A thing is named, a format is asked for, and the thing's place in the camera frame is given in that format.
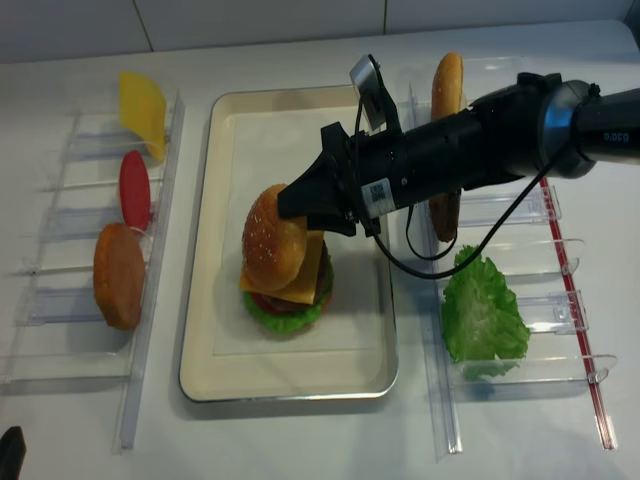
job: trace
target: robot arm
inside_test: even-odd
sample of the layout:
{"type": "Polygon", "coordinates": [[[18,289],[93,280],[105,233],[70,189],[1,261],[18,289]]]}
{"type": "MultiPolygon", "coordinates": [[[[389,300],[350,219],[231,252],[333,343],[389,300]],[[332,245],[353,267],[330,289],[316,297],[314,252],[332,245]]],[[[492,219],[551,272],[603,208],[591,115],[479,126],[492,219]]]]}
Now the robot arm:
{"type": "Polygon", "coordinates": [[[640,163],[640,89],[600,97],[595,84],[521,73],[458,114],[402,132],[373,57],[351,76],[372,129],[387,128],[352,137],[339,123],[321,130],[321,154],[278,197],[280,216],[307,216],[310,229],[353,236],[360,222],[372,235],[378,217],[439,193],[547,168],[578,178],[598,160],[640,163]]]}

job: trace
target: white table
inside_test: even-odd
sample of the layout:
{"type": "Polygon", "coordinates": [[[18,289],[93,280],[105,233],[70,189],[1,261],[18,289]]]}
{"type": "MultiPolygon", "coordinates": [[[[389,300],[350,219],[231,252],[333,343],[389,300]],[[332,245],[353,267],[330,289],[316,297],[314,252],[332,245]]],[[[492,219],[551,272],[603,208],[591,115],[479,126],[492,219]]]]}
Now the white table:
{"type": "MultiPolygon", "coordinates": [[[[257,418],[190,404],[177,368],[183,331],[182,285],[193,240],[194,185],[201,174],[207,120],[230,91],[337,85],[364,53],[380,61],[392,96],[418,62],[456,49],[467,58],[523,55],[539,72],[600,83],[604,93],[640,86],[638,49],[617,22],[568,23],[434,32],[228,49],[142,54],[0,66],[0,125],[37,118],[27,86],[61,82],[85,71],[161,73],[180,88],[186,117],[169,234],[133,452],[113,456],[120,392],[91,385],[76,393],[14,392],[1,404],[0,430],[22,425],[29,452],[24,479],[389,479],[576,478],[637,476],[640,459],[640,168],[598,165],[580,181],[553,182],[565,237],[578,236],[588,255],[575,279],[591,322],[594,351],[615,353],[618,367],[603,384],[621,445],[601,449],[588,396],[511,403],[463,404],[465,453],[436,462],[417,315],[397,291],[400,375],[388,398],[369,408],[287,406],[257,418]]],[[[12,136],[0,130],[0,144],[12,136]]],[[[2,171],[10,158],[0,160],[2,171]]]]}

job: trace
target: qr code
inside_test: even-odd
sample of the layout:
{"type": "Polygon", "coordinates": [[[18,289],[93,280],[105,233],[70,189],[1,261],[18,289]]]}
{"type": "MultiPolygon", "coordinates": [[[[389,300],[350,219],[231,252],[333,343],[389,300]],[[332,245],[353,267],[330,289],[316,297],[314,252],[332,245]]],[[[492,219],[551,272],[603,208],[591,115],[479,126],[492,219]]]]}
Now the qr code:
{"type": "Polygon", "coordinates": [[[369,187],[369,191],[371,192],[371,200],[373,202],[378,202],[387,198],[387,195],[384,192],[384,187],[379,183],[376,185],[371,185],[369,187]]]}

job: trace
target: wire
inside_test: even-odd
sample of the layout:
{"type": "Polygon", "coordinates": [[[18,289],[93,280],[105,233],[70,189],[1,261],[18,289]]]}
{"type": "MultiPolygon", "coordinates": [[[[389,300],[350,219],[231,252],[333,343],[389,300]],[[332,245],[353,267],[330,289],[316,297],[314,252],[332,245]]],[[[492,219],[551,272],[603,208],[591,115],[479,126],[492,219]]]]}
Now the wire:
{"type": "MultiPolygon", "coordinates": [[[[358,114],[356,116],[356,131],[355,131],[355,145],[354,145],[354,150],[355,150],[355,158],[354,158],[354,163],[356,166],[356,178],[359,180],[360,178],[360,168],[359,168],[359,149],[358,149],[358,143],[359,143],[359,135],[358,135],[358,131],[360,130],[360,117],[362,116],[362,95],[360,96],[360,100],[358,102],[358,114]]],[[[560,158],[560,156],[556,156],[555,158],[553,158],[552,160],[550,160],[543,168],[542,170],[540,170],[538,172],[538,174],[533,178],[533,180],[531,180],[531,182],[524,188],[524,190],[520,193],[520,195],[518,195],[518,197],[514,200],[514,202],[509,206],[509,208],[507,208],[507,210],[502,214],[502,216],[498,219],[498,221],[493,225],[493,227],[491,227],[491,230],[489,230],[489,233],[487,233],[487,235],[484,237],[484,239],[482,240],[482,242],[480,242],[480,245],[478,245],[476,247],[476,249],[473,251],[473,253],[471,255],[469,255],[466,259],[464,259],[462,262],[460,262],[458,265],[456,265],[453,268],[450,268],[449,270],[445,270],[444,272],[438,272],[438,273],[425,273],[425,272],[421,272],[420,270],[415,270],[411,267],[408,267],[407,265],[405,265],[404,263],[402,263],[400,260],[398,260],[396,257],[393,256],[393,254],[387,249],[387,247],[385,247],[384,243],[382,243],[382,240],[380,240],[380,237],[378,236],[378,234],[372,230],[373,233],[373,239],[376,241],[376,244],[378,245],[378,248],[382,251],[382,253],[384,254],[385,257],[387,257],[389,259],[389,261],[391,263],[393,263],[396,267],[398,267],[400,270],[402,270],[405,273],[408,273],[409,275],[413,275],[414,277],[418,277],[418,278],[422,278],[423,280],[440,280],[442,278],[447,278],[450,277],[451,275],[455,275],[456,273],[464,270],[465,268],[467,268],[471,262],[473,262],[476,258],[478,258],[478,256],[480,256],[480,253],[482,253],[482,250],[484,250],[484,247],[487,246],[487,244],[489,243],[489,241],[493,238],[493,236],[496,234],[496,232],[498,231],[498,229],[502,226],[502,224],[505,222],[505,220],[507,218],[509,218],[509,215],[511,215],[513,213],[513,211],[518,208],[518,205],[520,205],[520,203],[522,203],[522,200],[524,200],[526,198],[527,195],[529,195],[529,192],[531,192],[531,190],[533,190],[533,188],[540,182],[540,180],[542,180],[542,178],[549,173],[549,171],[555,166],[556,162],[558,161],[558,159],[560,158]]],[[[362,194],[362,188],[360,188],[360,196],[362,198],[362,201],[364,203],[364,196],[362,194]]],[[[363,214],[365,216],[365,220],[367,221],[367,224],[371,224],[371,218],[369,217],[369,211],[367,210],[367,208],[365,207],[363,214]]]]}
{"type": "Polygon", "coordinates": [[[415,249],[413,248],[413,245],[411,245],[411,239],[409,238],[409,227],[411,226],[411,217],[413,216],[413,205],[411,205],[409,207],[409,211],[407,213],[407,227],[404,230],[404,236],[407,238],[407,244],[409,245],[409,248],[411,249],[411,252],[413,252],[413,254],[418,257],[420,260],[427,260],[427,261],[431,261],[431,262],[435,262],[436,260],[440,260],[441,258],[447,256],[449,254],[449,252],[451,250],[453,250],[453,247],[456,244],[456,241],[458,240],[458,229],[456,228],[456,234],[453,237],[453,240],[451,241],[451,243],[449,244],[449,246],[446,248],[446,250],[444,252],[440,252],[437,255],[433,255],[431,257],[425,257],[424,255],[419,254],[418,252],[415,251],[415,249]]]}

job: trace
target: green lettuce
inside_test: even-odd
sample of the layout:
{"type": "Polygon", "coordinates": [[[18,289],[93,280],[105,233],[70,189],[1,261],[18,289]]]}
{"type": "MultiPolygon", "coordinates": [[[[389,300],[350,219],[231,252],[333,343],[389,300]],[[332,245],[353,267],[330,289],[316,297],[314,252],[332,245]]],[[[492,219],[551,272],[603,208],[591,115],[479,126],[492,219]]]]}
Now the green lettuce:
{"type": "MultiPolygon", "coordinates": [[[[464,246],[456,255],[458,265],[475,247],[464,246]]],[[[531,332],[518,312],[516,295],[491,259],[476,258],[453,275],[444,289],[442,336],[454,362],[524,358],[531,332]]],[[[467,379],[504,375],[515,364],[465,368],[467,379]]]]}
{"type": "Polygon", "coordinates": [[[327,288],[316,303],[309,305],[309,308],[283,315],[273,315],[262,310],[253,301],[253,297],[249,292],[244,292],[244,305],[249,313],[257,319],[265,328],[279,335],[288,335],[300,330],[305,325],[315,322],[322,315],[322,307],[327,301],[329,295],[333,291],[333,266],[331,258],[329,262],[329,281],[327,288]]]}

